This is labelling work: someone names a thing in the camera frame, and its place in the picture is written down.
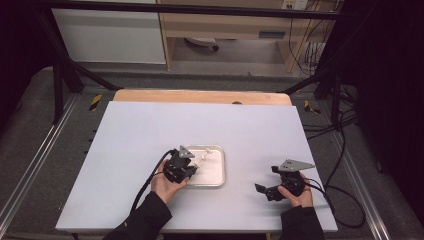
white tray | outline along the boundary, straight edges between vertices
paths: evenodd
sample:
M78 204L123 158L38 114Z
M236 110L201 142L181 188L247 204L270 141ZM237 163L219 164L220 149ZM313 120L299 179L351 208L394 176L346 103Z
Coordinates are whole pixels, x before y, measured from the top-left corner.
M202 156L205 156L205 161L201 162L200 168L197 169L188 181L188 186L194 187L219 187L225 182L225 167L224 167L224 151L220 146L216 145L188 145L187 150L194 154L190 165L200 163Z

white tabletop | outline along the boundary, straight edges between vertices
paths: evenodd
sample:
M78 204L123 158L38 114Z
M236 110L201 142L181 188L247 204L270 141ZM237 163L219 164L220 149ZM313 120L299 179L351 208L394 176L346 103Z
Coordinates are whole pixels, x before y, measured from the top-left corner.
M56 228L115 228L162 155L180 145L221 146L225 183L178 192L164 232L280 231L290 204L268 202L254 184L280 184L271 166L286 159L314 163L295 107L110 102ZM302 172L321 184L316 168ZM323 230L337 231L322 194L312 192Z

black jacket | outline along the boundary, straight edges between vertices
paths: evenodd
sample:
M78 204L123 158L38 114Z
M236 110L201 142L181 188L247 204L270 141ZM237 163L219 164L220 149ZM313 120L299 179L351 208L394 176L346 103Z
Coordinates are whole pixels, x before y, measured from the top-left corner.
M166 204L150 192L140 207L104 240L155 240L162 227L172 218ZM325 239L313 207L292 208L281 214L282 239Z

hand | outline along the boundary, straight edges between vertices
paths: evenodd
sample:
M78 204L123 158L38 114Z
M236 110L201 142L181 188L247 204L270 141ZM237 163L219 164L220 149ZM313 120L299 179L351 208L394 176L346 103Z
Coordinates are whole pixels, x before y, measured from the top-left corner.
M188 178L184 179L180 184L170 182L162 173L166 161L167 160L162 161L158 168L159 174L155 175L152 179L152 191L155 192L165 204L168 204L175 193L187 185Z
M305 183L309 184L309 180L305 179L305 175L303 175L302 173L300 175L302 176ZM287 190L283 186L278 186L278 191L281 193L281 195L283 195L285 198L287 198L290 201L292 207L302 206L305 208L305 207L313 206L312 192L311 192L311 187L309 186L305 186L302 194L299 197L296 197L293 194L291 194L291 192L289 192L289 190Z

wooden plank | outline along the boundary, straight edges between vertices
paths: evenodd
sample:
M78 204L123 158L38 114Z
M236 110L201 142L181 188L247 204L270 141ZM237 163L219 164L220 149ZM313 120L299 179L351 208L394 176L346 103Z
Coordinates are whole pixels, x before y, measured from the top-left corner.
M232 104L234 102L240 102L242 104L249 105L292 105L290 97L282 93L152 89L119 90L116 92L113 101L223 104Z

